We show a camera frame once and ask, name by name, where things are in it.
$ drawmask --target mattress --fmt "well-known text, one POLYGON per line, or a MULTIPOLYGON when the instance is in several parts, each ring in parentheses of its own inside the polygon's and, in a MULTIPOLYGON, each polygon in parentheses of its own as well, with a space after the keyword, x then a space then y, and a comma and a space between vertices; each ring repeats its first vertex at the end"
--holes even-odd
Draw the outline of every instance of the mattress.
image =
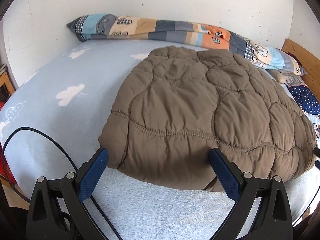
MULTIPOLYGON (((15 129, 33 127, 56 140, 80 167, 98 149, 98 136, 126 76, 153 49, 170 45, 203 50, 165 41, 87 41, 57 57, 21 85, 1 110, 1 143, 15 129)), ((5 156, 29 198, 39 176, 58 179, 73 171, 55 145, 31 131, 17 133, 5 156)), ((293 221, 319 185, 316 168, 285 183, 293 221)), ((122 238, 131 240, 209 239, 234 204, 225 193, 156 186, 109 168, 93 196, 122 238)), ((259 201, 254 202, 239 237, 248 232, 259 201)), ((117 239, 91 200, 85 205, 106 236, 117 239)))

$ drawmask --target navy blue star-patterned fabric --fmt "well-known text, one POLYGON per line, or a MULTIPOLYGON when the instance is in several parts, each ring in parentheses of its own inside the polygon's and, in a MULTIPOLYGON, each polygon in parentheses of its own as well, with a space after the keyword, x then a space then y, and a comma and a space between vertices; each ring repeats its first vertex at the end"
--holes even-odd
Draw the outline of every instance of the navy blue star-patterned fabric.
POLYGON ((308 114, 319 115, 320 104, 315 95, 306 86, 292 86, 288 87, 298 106, 308 114))

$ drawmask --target gray fabric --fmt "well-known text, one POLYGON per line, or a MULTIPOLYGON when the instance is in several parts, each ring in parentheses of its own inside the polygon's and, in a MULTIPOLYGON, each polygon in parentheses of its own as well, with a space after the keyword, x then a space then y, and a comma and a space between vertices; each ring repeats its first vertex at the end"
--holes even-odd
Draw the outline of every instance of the gray fabric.
MULTIPOLYGON (((1 142, 16 128, 34 127, 54 138, 80 167, 99 147, 98 136, 108 118, 105 113, 111 111, 125 77, 153 49, 172 44, 87 41, 61 55, 42 67, 5 104, 0 112, 1 142), (70 94, 76 95, 67 104, 70 94)), ((73 171, 50 141, 31 131, 16 134, 5 155, 28 197, 39 176, 57 179, 73 171)), ((316 168, 285 183, 295 218, 309 204, 319 184, 316 168)), ((225 193, 155 186, 112 169, 105 169, 93 195, 124 240, 209 239, 234 203, 225 193)), ((250 228, 258 202, 256 200, 241 236, 250 228)), ((91 200, 85 204, 107 237, 117 239, 91 200)))

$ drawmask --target brown quilted blanket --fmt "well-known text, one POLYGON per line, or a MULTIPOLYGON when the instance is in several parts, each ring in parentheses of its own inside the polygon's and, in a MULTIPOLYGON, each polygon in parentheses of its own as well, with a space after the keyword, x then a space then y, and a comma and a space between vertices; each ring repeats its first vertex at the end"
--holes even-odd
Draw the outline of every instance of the brown quilted blanket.
POLYGON ((257 178, 309 170, 316 135, 283 88, 228 50, 153 50, 122 84, 99 137, 108 167, 178 189, 221 191, 208 152, 257 178))

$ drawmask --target folded colorful blanket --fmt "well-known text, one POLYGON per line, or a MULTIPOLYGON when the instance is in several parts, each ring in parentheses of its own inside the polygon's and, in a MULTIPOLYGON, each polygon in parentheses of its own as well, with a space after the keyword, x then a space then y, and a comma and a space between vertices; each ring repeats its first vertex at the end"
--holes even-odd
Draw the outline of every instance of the folded colorful blanket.
POLYGON ((218 26, 182 22, 117 17, 113 14, 94 14, 79 17, 67 27, 80 41, 92 39, 160 40, 189 44, 206 49, 228 49, 240 54, 255 66, 278 69, 283 73, 301 75, 302 68, 285 52, 265 47, 218 26))

